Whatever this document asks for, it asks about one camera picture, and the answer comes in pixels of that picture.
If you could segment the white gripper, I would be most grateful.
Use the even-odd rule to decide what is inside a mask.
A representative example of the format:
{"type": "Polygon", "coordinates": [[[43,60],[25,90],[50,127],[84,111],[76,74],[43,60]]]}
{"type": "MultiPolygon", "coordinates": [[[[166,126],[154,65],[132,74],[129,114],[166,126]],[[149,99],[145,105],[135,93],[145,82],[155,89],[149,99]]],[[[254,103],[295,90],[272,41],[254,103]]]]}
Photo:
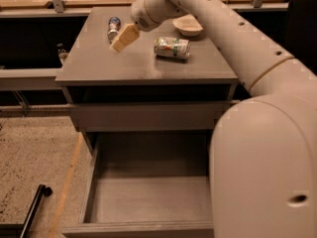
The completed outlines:
{"type": "Polygon", "coordinates": [[[110,45],[110,50],[119,53],[139,38],[140,31],[150,32],[164,21],[184,15],[185,11],[169,0],[136,0],[131,7],[134,24],[126,24],[120,30],[110,45]]]}

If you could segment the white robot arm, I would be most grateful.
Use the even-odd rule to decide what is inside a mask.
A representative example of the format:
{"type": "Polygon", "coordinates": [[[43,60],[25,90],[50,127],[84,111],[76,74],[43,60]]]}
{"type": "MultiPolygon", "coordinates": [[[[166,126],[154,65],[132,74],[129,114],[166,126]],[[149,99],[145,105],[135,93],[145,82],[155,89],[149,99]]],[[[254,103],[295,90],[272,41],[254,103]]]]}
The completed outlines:
{"type": "Polygon", "coordinates": [[[250,97],[210,150],[215,238],[317,238],[317,77],[220,0],[136,0],[112,48],[191,14],[250,97]]]}

